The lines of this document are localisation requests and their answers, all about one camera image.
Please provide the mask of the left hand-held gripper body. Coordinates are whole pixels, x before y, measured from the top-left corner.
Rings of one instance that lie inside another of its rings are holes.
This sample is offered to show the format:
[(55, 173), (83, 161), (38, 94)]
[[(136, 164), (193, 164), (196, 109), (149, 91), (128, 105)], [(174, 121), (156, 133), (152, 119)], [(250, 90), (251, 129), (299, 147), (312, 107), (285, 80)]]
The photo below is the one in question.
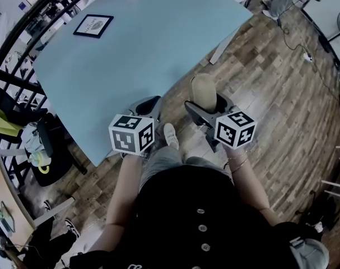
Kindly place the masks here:
[(108, 156), (117, 153), (140, 156), (155, 142), (156, 128), (160, 120), (159, 110), (139, 115), (128, 109), (123, 114), (117, 114), (109, 126), (111, 151)]

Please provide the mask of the light wooden table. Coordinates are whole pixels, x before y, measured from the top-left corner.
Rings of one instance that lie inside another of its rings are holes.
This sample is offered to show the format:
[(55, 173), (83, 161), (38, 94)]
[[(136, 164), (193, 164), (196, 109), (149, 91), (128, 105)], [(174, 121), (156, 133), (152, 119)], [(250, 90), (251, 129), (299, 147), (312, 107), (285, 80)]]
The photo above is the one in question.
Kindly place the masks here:
[(0, 150), (0, 203), (1, 201), (4, 202), (10, 214), (14, 218), (15, 233), (7, 234), (2, 228), (1, 223), (0, 228), (13, 245), (27, 245), (39, 225), (74, 203), (74, 198), (70, 197), (66, 201), (52, 208), (49, 212), (44, 213), (37, 219), (33, 219), (21, 202), (2, 160), (3, 157), (15, 157), (17, 155), (25, 154), (26, 152), (23, 149)]

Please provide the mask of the person's white shoe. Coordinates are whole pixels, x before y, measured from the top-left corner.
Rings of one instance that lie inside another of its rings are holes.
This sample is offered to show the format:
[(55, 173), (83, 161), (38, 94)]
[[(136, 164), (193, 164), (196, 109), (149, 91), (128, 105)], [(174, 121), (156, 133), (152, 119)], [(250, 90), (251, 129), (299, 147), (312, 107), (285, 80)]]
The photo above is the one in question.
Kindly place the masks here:
[(171, 123), (166, 123), (163, 128), (164, 137), (167, 145), (175, 150), (179, 149), (179, 141), (176, 136), (176, 131)]

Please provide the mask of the black office chair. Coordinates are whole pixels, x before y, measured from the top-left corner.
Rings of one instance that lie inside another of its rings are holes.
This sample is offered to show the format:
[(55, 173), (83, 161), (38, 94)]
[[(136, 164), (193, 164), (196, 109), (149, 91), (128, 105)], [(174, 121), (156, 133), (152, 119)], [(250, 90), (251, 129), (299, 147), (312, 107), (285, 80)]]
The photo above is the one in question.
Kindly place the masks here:
[[(26, 168), (31, 168), (36, 181), (42, 187), (49, 186), (60, 180), (72, 166), (75, 166), (83, 175), (87, 173), (87, 169), (78, 163), (76, 158), (70, 153), (68, 145), (71, 143), (71, 139), (66, 138), (62, 123), (58, 118), (49, 113), (47, 109), (41, 108), (33, 111), (26, 104), (17, 103), (15, 99), (0, 88), (0, 110), (5, 113), (9, 122), (23, 128), (31, 122), (37, 123), (41, 141), (46, 153), (52, 159), (48, 174), (39, 172), (38, 168), (31, 165), (28, 160), (21, 164), (16, 164), (16, 160), (12, 159), (13, 173), (18, 174)], [(22, 131), (20, 130), (16, 137), (0, 134), (0, 139), (24, 146), (21, 140)]]

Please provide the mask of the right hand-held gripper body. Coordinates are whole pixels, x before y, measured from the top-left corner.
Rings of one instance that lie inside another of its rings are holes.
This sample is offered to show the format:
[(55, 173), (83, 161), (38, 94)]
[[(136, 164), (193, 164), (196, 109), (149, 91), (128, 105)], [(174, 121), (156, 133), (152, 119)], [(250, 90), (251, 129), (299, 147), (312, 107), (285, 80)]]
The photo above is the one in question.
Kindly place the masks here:
[(236, 150), (252, 142), (256, 121), (241, 110), (216, 118), (213, 139)]

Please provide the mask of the green jacket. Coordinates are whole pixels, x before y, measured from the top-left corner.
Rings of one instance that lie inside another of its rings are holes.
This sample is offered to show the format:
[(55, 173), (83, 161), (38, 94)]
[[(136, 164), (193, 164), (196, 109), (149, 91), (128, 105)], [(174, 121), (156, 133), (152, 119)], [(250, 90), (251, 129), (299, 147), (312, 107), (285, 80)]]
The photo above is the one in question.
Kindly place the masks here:
[(9, 122), (5, 113), (0, 110), (0, 134), (16, 137), (20, 130), (23, 130), (23, 127)]

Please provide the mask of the black metal railing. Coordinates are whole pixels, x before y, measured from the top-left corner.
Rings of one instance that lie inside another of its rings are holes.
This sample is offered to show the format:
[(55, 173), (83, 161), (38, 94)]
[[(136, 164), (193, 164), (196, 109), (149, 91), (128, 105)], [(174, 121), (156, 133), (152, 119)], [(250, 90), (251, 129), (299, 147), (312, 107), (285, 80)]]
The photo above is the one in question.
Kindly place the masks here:
[(11, 31), (7, 33), (6, 38), (1, 42), (0, 47), (0, 81), (4, 82), (6, 86), (14, 85), (21, 89), (27, 89), (37, 94), (44, 95), (44, 91), (40, 85), (24, 80), (16, 76), (17, 70), (20, 68), (21, 63), (28, 55), (31, 48), (35, 43), (40, 40), (40, 36), (34, 39), (34, 42), (30, 44), (24, 51), (21, 58), (18, 60), (11, 72), (7, 72), (1, 69), (2, 63), (6, 59), (7, 54), (11, 51), (11, 48), (16, 43), (16, 40), (20, 37), (21, 33), (26, 29), (30, 22), (41, 13), (41, 10), (45, 8), (52, 0), (38, 0), (28, 11), (21, 17), (21, 19), (11, 28)]

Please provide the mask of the light blue table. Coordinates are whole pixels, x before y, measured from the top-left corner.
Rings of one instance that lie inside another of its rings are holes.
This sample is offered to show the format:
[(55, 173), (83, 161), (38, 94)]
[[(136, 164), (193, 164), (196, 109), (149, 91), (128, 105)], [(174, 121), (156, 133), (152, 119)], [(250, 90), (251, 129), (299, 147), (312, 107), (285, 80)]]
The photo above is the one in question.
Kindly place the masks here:
[[(100, 39), (73, 35), (86, 15), (114, 19)], [(33, 67), (67, 131), (99, 165), (116, 114), (165, 94), (251, 16), (234, 0), (96, 0), (57, 31)]]

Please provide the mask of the person's black shirt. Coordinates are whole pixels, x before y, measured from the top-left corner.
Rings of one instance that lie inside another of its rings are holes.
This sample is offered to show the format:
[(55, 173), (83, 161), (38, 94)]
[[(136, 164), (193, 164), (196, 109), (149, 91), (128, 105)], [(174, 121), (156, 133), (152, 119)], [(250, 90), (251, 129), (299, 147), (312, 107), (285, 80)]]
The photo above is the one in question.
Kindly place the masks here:
[(70, 259), (71, 269), (299, 269), (288, 240), (241, 201), (230, 178), (184, 165), (142, 187), (111, 252)]

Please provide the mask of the person's left forearm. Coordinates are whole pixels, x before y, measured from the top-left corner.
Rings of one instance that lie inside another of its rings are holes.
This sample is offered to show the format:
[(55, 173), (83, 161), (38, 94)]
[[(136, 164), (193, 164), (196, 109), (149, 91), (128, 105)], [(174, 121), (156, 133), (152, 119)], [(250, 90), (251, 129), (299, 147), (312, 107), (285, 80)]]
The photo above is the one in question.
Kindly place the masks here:
[(136, 155), (126, 155), (110, 200), (106, 224), (124, 226), (127, 223), (138, 196), (141, 175), (142, 158)]

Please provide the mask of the person's right forearm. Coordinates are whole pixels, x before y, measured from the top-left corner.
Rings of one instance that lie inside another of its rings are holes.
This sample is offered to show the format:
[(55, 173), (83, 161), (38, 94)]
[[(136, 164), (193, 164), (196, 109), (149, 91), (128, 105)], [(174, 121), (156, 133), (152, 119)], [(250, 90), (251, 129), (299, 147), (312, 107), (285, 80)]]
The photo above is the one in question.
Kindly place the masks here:
[(224, 149), (234, 185), (238, 189), (241, 199), (258, 210), (272, 226), (278, 224), (280, 221), (270, 209), (268, 196), (254, 174), (246, 151), (244, 149), (233, 150), (227, 146), (224, 146)]

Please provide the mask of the small green tray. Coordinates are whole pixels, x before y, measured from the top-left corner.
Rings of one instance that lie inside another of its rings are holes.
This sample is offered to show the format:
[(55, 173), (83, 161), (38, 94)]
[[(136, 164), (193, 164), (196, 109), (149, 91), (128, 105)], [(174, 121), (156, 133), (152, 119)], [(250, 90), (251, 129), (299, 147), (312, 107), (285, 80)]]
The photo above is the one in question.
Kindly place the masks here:
[(7, 234), (15, 233), (15, 221), (3, 201), (0, 203), (0, 223)]

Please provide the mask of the black picture frame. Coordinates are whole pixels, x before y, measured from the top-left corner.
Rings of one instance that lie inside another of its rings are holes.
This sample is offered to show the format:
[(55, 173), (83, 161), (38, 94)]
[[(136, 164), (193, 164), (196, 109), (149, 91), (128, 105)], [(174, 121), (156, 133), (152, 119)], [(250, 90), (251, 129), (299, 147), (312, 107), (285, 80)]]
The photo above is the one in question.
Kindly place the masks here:
[(73, 35), (100, 39), (113, 19), (113, 16), (108, 15), (86, 15)]

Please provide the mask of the clear bag with yellow cup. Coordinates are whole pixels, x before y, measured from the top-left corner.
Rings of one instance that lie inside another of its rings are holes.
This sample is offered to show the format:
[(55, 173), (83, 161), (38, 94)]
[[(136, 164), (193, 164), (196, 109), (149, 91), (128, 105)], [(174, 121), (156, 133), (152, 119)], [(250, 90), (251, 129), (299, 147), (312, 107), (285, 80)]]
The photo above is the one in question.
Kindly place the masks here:
[(48, 174), (52, 159), (46, 153), (37, 125), (35, 122), (27, 124), (22, 131), (21, 140), (26, 152), (30, 154), (28, 162), (38, 168), (42, 174)]

